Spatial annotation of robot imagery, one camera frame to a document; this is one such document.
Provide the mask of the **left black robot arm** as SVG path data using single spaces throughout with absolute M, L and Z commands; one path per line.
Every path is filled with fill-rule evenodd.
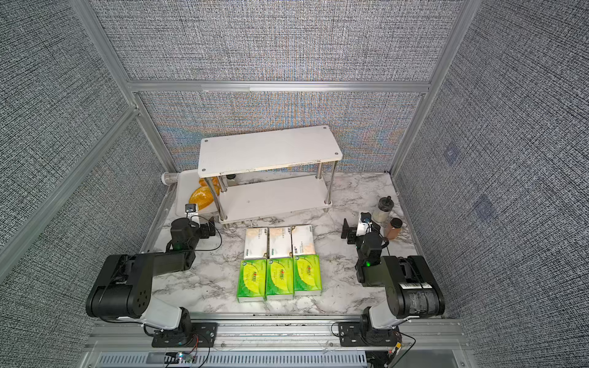
M 153 297 L 153 279 L 189 270 L 199 241 L 216 233 L 213 218 L 204 223 L 179 218 L 171 224 L 171 240 L 164 251 L 108 256 L 87 297 L 87 315 L 107 323 L 151 328 L 155 344 L 187 345 L 196 337 L 190 313 Z

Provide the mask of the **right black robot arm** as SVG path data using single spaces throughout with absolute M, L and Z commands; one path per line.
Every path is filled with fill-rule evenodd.
M 365 308 L 361 315 L 359 332 L 364 341 L 391 340 L 399 325 L 445 313 L 443 293 L 425 257 L 383 255 L 389 239 L 368 219 L 360 220 L 355 227 L 344 221 L 341 237 L 356 248 L 358 282 L 365 288 L 385 291 L 385 301 Z

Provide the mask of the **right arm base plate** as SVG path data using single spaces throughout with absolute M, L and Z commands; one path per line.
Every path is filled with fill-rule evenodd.
M 337 337 L 342 347 L 395 347 L 402 342 L 397 329 L 377 330 L 360 322 L 338 323 Z

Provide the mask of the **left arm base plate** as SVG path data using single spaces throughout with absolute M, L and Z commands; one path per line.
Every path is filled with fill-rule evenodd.
M 155 330 L 151 346 L 154 348 L 213 347 L 217 323 L 192 323 L 188 329 Z

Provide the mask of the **white tissue pack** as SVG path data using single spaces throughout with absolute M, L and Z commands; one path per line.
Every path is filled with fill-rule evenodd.
M 316 254 L 311 225 L 293 226 L 291 228 L 291 243 L 293 256 Z
M 270 259 L 285 259 L 291 256 L 291 228 L 270 228 L 268 230 L 268 257 Z
M 245 232 L 244 259 L 266 259 L 268 257 L 268 229 L 247 228 Z

